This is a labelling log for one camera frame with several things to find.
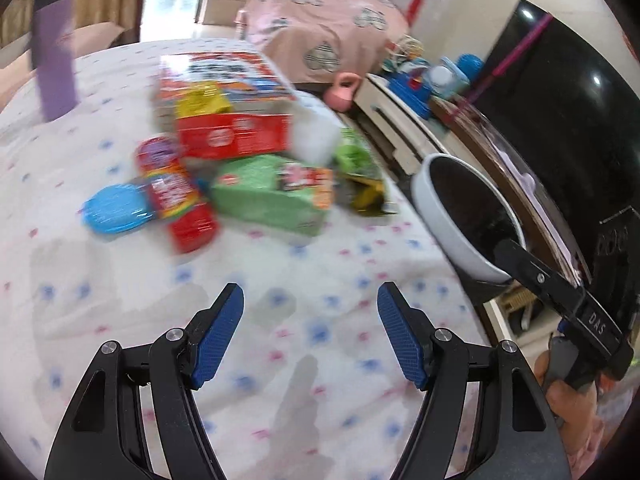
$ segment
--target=metal screw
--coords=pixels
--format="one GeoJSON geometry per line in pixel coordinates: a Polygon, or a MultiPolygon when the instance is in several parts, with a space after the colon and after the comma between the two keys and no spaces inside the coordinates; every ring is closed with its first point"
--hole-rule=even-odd
{"type": "Polygon", "coordinates": [[[178,341],[184,335],[184,330],[181,328],[172,328],[169,332],[166,333],[166,338],[169,341],[178,341]]]}
{"type": "Polygon", "coordinates": [[[516,353],[518,351],[518,345],[516,345],[516,343],[514,343],[513,341],[509,341],[508,339],[505,339],[503,342],[501,342],[500,346],[505,352],[509,352],[510,354],[516,353]]]}
{"type": "Polygon", "coordinates": [[[107,341],[104,345],[102,345],[100,351],[103,354],[113,354],[116,351],[117,347],[118,343],[116,343],[115,341],[107,341]]]}
{"type": "Polygon", "coordinates": [[[452,337],[451,332],[446,328],[439,328],[436,330],[436,339],[438,341],[451,341],[452,337]]]}

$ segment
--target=pink toy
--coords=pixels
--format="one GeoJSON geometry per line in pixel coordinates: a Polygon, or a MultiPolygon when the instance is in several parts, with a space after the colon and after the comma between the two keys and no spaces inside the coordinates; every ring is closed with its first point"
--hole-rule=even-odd
{"type": "Polygon", "coordinates": [[[360,86],[362,78],[350,72],[337,75],[334,85],[324,93],[324,102],[336,112],[346,112],[351,108],[353,95],[360,86]]]}

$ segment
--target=red box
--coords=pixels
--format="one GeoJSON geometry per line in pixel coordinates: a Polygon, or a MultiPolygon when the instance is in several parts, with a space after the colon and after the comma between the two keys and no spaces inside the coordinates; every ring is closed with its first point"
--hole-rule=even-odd
{"type": "Polygon", "coordinates": [[[184,117],[176,125],[184,156],[220,160],[289,147],[289,115],[209,114],[184,117]]]}

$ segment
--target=drawer handle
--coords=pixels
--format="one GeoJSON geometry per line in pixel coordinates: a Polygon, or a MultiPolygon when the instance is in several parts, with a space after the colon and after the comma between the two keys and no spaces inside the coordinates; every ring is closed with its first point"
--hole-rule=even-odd
{"type": "Polygon", "coordinates": [[[415,155],[415,158],[417,158],[418,161],[420,163],[422,163],[423,160],[424,160],[424,157],[418,152],[418,150],[415,148],[415,146],[411,142],[409,142],[409,140],[406,138],[406,136],[400,130],[400,128],[398,128],[396,126],[396,124],[391,119],[389,119],[389,116],[385,113],[385,111],[382,108],[380,108],[379,106],[377,106],[377,105],[371,105],[371,109],[375,113],[377,113],[383,119],[383,121],[385,121],[385,123],[388,124],[388,126],[393,131],[395,131],[396,134],[398,134],[398,137],[400,137],[402,139],[402,142],[404,142],[407,145],[407,147],[415,155]]]}

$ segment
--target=food packaging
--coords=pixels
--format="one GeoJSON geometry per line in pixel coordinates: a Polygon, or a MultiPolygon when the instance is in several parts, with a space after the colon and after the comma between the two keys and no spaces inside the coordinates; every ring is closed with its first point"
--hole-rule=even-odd
{"type": "Polygon", "coordinates": [[[175,143],[167,137],[146,140],[136,162],[156,216],[166,222],[177,250],[190,253],[213,240],[218,232],[213,211],[181,165],[175,143]]]}
{"type": "Polygon", "coordinates": [[[397,212],[386,199],[382,170],[376,164],[367,142],[351,128],[342,129],[335,150],[337,166],[337,202],[363,216],[382,216],[397,212]]]}
{"type": "Polygon", "coordinates": [[[186,156],[221,160],[287,148],[292,88],[251,52],[162,56],[158,115],[186,156]]]}
{"type": "Polygon", "coordinates": [[[277,155],[226,162],[211,185],[221,214],[315,236],[333,203],[333,175],[277,155]]]}

